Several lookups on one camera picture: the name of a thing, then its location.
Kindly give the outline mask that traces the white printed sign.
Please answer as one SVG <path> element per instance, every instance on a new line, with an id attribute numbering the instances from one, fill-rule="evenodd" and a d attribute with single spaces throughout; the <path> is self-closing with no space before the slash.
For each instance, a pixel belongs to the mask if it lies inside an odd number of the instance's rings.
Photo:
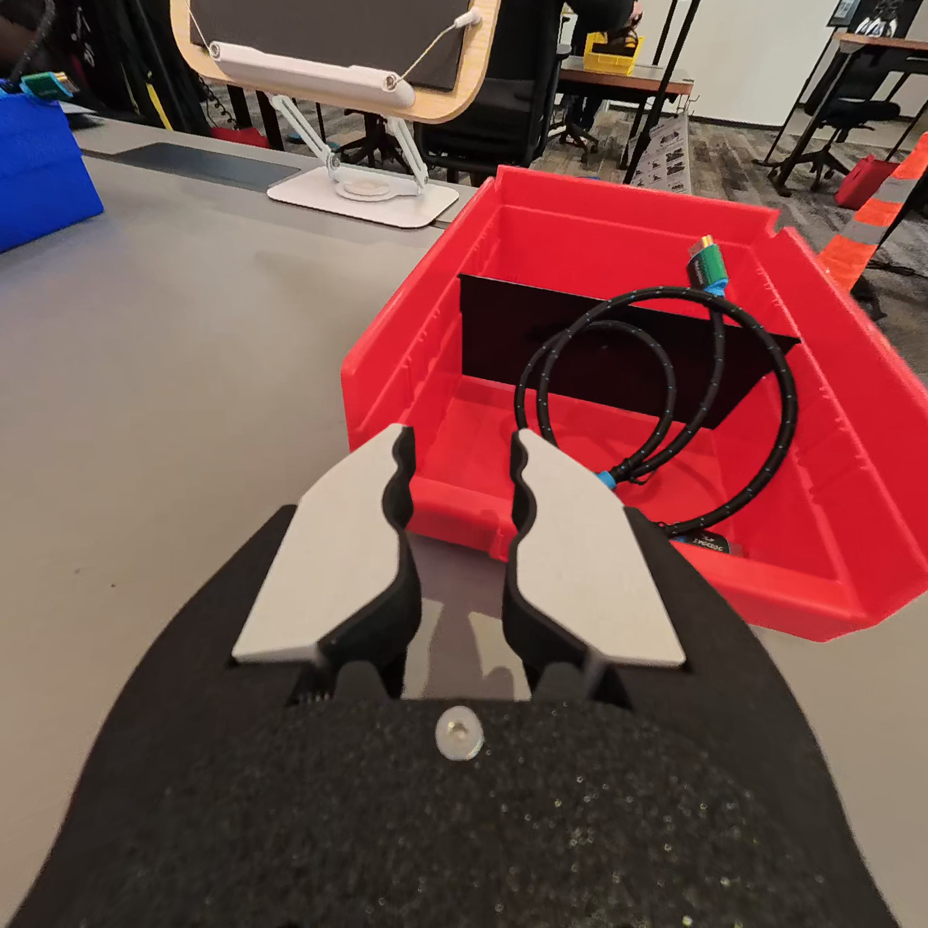
<path id="1" fill-rule="evenodd" d="M 638 189 L 690 195 L 689 127 L 685 114 L 658 122 L 629 184 Z"/>

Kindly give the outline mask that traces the orange grey striped barrier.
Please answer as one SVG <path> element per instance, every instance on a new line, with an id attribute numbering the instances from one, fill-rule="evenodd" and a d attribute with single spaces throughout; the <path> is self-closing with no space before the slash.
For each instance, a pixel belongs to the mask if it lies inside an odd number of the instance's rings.
<path id="1" fill-rule="evenodd" d="M 837 287 L 852 292 L 891 230 L 926 190 L 927 134 L 923 133 L 899 167 L 819 253 Z"/>

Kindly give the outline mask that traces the red plastic bin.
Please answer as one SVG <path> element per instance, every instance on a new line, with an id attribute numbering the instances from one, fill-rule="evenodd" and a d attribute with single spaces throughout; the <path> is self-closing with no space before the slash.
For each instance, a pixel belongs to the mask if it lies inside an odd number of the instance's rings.
<path id="1" fill-rule="evenodd" d="M 926 592 L 926 388 L 817 256 L 765 207 L 501 169 L 426 253 L 342 364 L 349 447 L 415 430 L 411 527 L 505 561 L 515 386 L 462 373 L 462 275 L 598 302 L 688 286 L 690 250 L 720 246 L 726 296 L 782 347 L 799 414 L 757 500 L 713 528 L 734 554 L 681 551 L 752 624 L 827 641 Z M 598 474 L 641 447 L 657 417 L 552 391 L 559 447 Z M 623 483 L 627 506 L 675 523 L 732 498 L 780 426 L 773 373 L 676 458 Z"/>

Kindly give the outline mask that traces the black office chair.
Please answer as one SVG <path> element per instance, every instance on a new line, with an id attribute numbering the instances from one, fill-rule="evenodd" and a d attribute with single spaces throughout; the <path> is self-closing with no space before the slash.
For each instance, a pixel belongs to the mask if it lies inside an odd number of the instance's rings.
<path id="1" fill-rule="evenodd" d="M 809 125 L 791 153 L 770 166 L 768 178 L 778 195 L 792 195 L 787 183 L 801 165 L 814 175 L 813 192 L 835 174 L 849 175 L 850 170 L 834 156 L 832 148 L 845 142 L 854 130 L 898 118 L 899 104 L 876 99 L 875 94 L 902 57 L 901 49 L 885 44 L 839 45 L 835 59 L 806 101 Z"/>
<path id="2" fill-rule="evenodd" d="M 547 143 L 563 57 L 563 2 L 502 1 L 481 88 L 449 122 L 417 124 L 415 140 L 431 169 L 475 187 L 499 166 L 528 168 Z"/>

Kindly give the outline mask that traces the wooden table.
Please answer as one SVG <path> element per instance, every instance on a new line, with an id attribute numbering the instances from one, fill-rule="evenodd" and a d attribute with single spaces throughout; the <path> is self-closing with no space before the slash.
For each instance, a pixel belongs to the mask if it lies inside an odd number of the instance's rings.
<path id="1" fill-rule="evenodd" d="M 635 64 L 628 74 L 594 72 L 583 66 L 582 58 L 569 56 L 564 59 L 560 70 L 562 82 L 580 84 L 582 87 L 622 88 L 656 94 L 665 79 L 666 69 L 659 66 Z M 667 94 L 690 96 L 693 79 L 683 70 L 674 70 L 667 79 Z"/>

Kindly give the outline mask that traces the black divider of red bin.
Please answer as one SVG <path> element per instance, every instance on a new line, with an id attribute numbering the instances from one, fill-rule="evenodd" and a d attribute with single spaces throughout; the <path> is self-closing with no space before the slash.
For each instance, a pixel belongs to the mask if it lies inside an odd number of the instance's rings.
<path id="1" fill-rule="evenodd" d="M 460 277 L 462 373 L 515 386 L 531 357 L 570 327 L 598 299 L 474 275 Z M 675 421 L 697 411 L 713 369 L 713 329 L 706 310 L 695 317 L 636 304 L 621 319 L 647 332 L 666 352 L 676 375 Z M 759 339 L 725 325 L 725 367 L 703 426 L 722 423 L 774 370 Z M 653 351 L 622 332 L 583 331 L 552 373 L 558 395 L 658 417 L 665 409 L 666 376 Z"/>

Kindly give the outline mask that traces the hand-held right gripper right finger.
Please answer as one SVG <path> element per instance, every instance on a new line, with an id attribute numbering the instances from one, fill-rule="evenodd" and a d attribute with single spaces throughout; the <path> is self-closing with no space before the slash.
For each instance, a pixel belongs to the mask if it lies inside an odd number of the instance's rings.
<path id="1" fill-rule="evenodd" d="M 541 436 L 512 435 L 515 537 L 503 626 L 530 667 L 682 667 L 686 655 L 620 499 Z"/>

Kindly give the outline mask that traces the red bag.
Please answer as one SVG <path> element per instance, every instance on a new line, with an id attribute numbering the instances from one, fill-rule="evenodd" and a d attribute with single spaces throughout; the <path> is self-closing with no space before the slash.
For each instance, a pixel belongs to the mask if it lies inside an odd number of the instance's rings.
<path id="1" fill-rule="evenodd" d="M 835 205 L 845 210 L 859 210 L 898 167 L 897 162 L 868 154 L 841 182 L 833 195 Z"/>

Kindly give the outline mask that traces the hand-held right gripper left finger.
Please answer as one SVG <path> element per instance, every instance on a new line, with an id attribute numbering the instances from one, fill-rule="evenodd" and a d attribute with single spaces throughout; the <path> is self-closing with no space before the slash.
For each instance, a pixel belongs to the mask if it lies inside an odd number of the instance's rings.
<path id="1" fill-rule="evenodd" d="M 390 424 L 301 497 L 232 658 L 245 664 L 403 663 L 421 625 L 406 528 L 413 428 Z"/>

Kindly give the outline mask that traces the blue plastic bin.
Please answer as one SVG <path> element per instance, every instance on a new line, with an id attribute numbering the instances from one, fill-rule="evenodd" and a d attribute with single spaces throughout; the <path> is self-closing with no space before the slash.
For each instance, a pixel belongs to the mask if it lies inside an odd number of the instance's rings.
<path id="1" fill-rule="evenodd" d="M 72 132 L 58 102 L 2 96 L 2 252 L 103 214 Z"/>

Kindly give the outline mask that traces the dark bags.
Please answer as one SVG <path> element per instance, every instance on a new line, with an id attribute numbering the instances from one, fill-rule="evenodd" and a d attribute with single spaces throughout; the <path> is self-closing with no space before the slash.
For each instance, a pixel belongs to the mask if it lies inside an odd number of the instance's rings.
<path id="1" fill-rule="evenodd" d="M 174 40 L 168 1 L 3 1 L 2 92 L 58 73 L 79 106 L 209 136 L 200 80 Z"/>

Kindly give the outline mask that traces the small yellow bin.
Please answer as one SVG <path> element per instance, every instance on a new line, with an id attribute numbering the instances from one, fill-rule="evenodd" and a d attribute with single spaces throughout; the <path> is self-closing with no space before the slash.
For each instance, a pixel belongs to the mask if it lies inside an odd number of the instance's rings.
<path id="1" fill-rule="evenodd" d="M 591 31 L 586 35 L 584 71 L 629 76 L 638 63 L 642 42 L 634 28 L 616 34 Z"/>

